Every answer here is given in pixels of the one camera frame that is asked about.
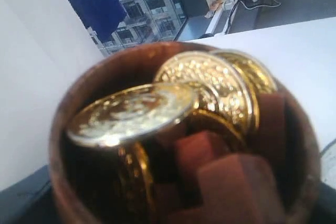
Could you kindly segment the brown wooden cup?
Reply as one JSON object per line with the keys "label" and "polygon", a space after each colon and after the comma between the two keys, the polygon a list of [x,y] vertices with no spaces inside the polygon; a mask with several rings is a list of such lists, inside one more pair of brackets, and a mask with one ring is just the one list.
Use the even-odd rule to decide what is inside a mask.
{"label": "brown wooden cup", "polygon": [[[68,89],[55,113],[49,137],[49,170],[56,206],[64,223],[113,223],[110,168],[104,156],[72,144],[66,123],[95,99],[149,82],[159,66],[175,54],[214,47],[191,42],[156,42],[123,50],[99,61]],[[321,194],[318,141],[295,96],[282,84],[285,97],[287,157],[279,179],[287,223],[311,223]]]}

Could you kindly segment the gold coin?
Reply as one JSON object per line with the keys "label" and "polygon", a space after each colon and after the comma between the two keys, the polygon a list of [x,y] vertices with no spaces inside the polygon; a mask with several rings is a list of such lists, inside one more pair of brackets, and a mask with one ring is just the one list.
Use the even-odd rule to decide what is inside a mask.
{"label": "gold coin", "polygon": [[278,91],[277,84],[270,71],[251,55],[233,49],[212,50],[211,54],[229,61],[247,77],[258,93],[272,94]]}
{"label": "gold coin", "polygon": [[200,109],[223,117],[242,135],[259,128],[256,91],[243,71],[224,57],[181,52],[164,62],[153,80],[191,85],[199,93]]}
{"label": "gold coin", "polygon": [[66,133],[79,146],[113,148],[174,127],[198,106],[198,95],[187,84],[144,84],[85,107],[71,119]]}

